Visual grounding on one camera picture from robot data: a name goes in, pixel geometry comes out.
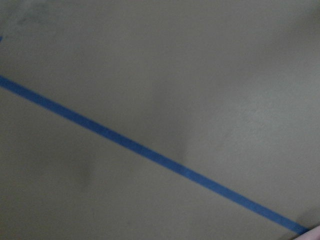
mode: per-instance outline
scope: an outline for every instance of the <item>painter's tape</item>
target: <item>painter's tape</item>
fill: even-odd
[[[176,161],[173,161],[111,129],[108,127],[105,127],[85,116],[82,116],[32,90],[29,90],[3,76],[0,76],[0,86],[17,94],[21,97],[28,99],[31,102],[34,102],[51,112],[54,112],[76,124],[79,124],[80,126],[89,129],[106,139],[109,139],[251,211],[253,211],[256,214],[259,214],[297,234],[303,234],[309,229],[306,227],[298,224],[297,222],[294,222],[279,213],[276,213],[272,210],[270,210],[267,207],[264,207],[260,205],[259,203],[256,203],[245,196],[191,170],[190,168],[187,168],[180,163],[177,163]]]

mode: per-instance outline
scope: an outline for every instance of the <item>gray floor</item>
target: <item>gray floor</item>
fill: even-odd
[[[317,0],[0,0],[0,75],[320,223]],[[0,89],[2,239],[294,232]]]

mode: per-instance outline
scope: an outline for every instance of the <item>concrete floor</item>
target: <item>concrete floor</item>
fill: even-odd
[[[317,0],[0,0],[0,75],[307,227]],[[0,88],[2,239],[294,232]]]

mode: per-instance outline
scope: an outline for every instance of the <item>blue line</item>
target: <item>blue line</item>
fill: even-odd
[[[255,212],[256,214],[259,214],[297,234],[303,234],[309,229],[306,227],[270,210],[269,208],[266,208],[259,203],[256,203],[245,196],[95,122],[90,120],[89,118],[82,116],[44,96],[39,95],[38,93],[29,90],[7,78],[4,78],[0,75],[0,86],[17,94],[21,97],[28,99],[31,102],[34,102],[35,104],[38,104],[51,112],[54,112],[76,124],[79,124],[80,126],[89,129],[106,139],[109,139],[167,169],[170,169],[171,171]]]

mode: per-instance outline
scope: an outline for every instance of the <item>blue tape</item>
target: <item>blue tape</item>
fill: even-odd
[[[44,96],[39,95],[38,93],[29,90],[3,76],[0,76],[0,86],[17,94],[21,97],[28,99],[35,104],[38,104],[51,112],[54,112],[80,126],[89,129],[106,139],[109,139],[251,211],[256,214],[259,214],[297,234],[303,234],[309,231],[308,228],[266,208],[245,196],[95,122],[90,120],[89,118],[82,116]]]

